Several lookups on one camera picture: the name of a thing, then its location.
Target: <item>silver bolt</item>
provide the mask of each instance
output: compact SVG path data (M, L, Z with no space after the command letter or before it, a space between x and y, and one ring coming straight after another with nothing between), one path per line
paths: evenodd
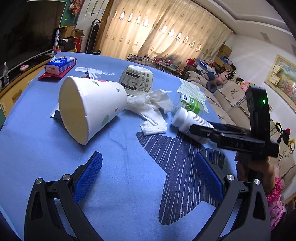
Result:
M64 181L68 181L70 178L71 178L71 175L69 175L69 174L66 174L63 176Z
M36 179L36 184L40 184L40 183L42 183L42 179L41 178L37 178Z
M231 175L231 174L228 174L228 175L227 175L227 179L228 179L229 181L233 181L233 180L234 180L234 176Z
M255 179L255 180L254 180L254 183L255 183L256 185L260 185L260 184L261 184L260 180L258 180L258 179Z

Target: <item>picture frame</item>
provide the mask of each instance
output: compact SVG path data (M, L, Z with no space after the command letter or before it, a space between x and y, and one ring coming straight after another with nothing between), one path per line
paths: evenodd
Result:
M276 65L283 68L274 72ZM280 78L277 85L273 84L270 79L277 76ZM296 113L296 64L293 64L284 57L277 55L274 64L265 80L265 83L271 87Z

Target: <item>curtain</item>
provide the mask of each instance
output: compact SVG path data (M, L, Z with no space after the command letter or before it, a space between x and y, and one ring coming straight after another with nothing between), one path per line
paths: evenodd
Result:
M151 58L174 57L182 68L186 59L208 61L232 31L190 0L171 0L170 6L138 52Z
M127 59L138 54L170 0L115 0L103 36L102 55Z

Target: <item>pink floral clothing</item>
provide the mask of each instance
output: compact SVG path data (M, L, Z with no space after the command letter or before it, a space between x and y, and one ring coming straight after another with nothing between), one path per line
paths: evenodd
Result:
M284 213L284 204L281 202L281 179L277 177L275 179L276 185L274 190L266 196L271 221L271 231L279 223Z

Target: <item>hand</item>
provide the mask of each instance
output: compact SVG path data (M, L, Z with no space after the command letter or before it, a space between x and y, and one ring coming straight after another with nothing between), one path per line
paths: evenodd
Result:
M275 173L274 173L274 165L269 162L269 158L262 161L250 161L247 163L247 166L244 166L240 159L242 159L242 154L237 153L235 155L235 161L237 161L236 170L237 170L237 179L239 181L248 181L249 169L252 169L256 172L261 172L263 174L262 177L262 186L265 193L270 192L276 184L275 181Z

